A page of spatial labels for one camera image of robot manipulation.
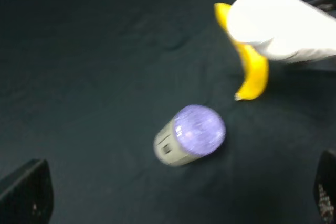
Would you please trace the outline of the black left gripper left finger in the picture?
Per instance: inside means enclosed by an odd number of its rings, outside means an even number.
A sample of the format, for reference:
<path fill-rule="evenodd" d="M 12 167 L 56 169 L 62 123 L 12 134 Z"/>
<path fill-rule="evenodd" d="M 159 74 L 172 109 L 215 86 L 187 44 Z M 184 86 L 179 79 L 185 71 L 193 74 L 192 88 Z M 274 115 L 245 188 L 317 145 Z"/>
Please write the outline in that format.
<path fill-rule="evenodd" d="M 49 164 L 32 159 L 1 179 L 1 223 L 49 223 L 54 191 Z"/>

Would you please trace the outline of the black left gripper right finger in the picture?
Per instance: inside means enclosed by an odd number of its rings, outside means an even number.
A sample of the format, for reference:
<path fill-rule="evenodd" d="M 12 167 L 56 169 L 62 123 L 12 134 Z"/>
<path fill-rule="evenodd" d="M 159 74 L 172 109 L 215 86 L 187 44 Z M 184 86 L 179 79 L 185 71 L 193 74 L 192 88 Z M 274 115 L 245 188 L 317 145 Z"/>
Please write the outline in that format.
<path fill-rule="evenodd" d="M 335 223 L 335 150 L 322 152 L 314 180 L 314 200 L 322 223 Z"/>

